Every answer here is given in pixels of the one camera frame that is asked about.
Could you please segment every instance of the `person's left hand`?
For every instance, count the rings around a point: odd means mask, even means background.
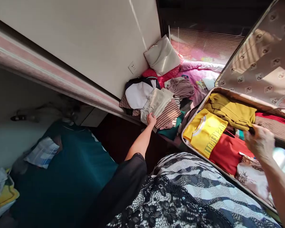
[[[148,126],[151,125],[152,127],[155,126],[156,124],[156,116],[152,116],[152,112],[149,113],[149,115],[147,115],[147,122],[148,122]]]

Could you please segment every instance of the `bag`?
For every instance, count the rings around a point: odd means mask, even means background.
[[[273,1],[260,21],[232,55],[189,123],[212,92],[219,92],[259,111],[285,118],[285,0]],[[276,209],[202,156],[183,136],[182,141],[197,156],[216,167],[225,178],[277,215]]]

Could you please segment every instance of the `yellow item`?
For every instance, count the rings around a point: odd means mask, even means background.
[[[204,157],[209,158],[227,124],[227,121],[203,109],[185,129],[183,137]]]
[[[14,189],[13,180],[8,176],[8,179],[6,180],[6,183],[0,195],[0,208],[10,202],[15,201],[19,195],[19,192]]]
[[[239,130],[249,130],[256,121],[257,109],[228,99],[219,93],[212,93],[204,108]]]

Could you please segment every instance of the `black sleeve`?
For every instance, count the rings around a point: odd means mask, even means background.
[[[140,153],[121,163],[88,210],[83,227],[105,227],[133,202],[146,178],[147,165]]]

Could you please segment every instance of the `white wall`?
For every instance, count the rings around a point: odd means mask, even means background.
[[[0,0],[0,20],[119,98],[160,38],[155,0]]]
[[[49,101],[61,103],[58,93],[0,69],[0,167],[10,166],[30,149],[59,116],[42,114],[39,123],[13,122],[17,109],[33,108]]]

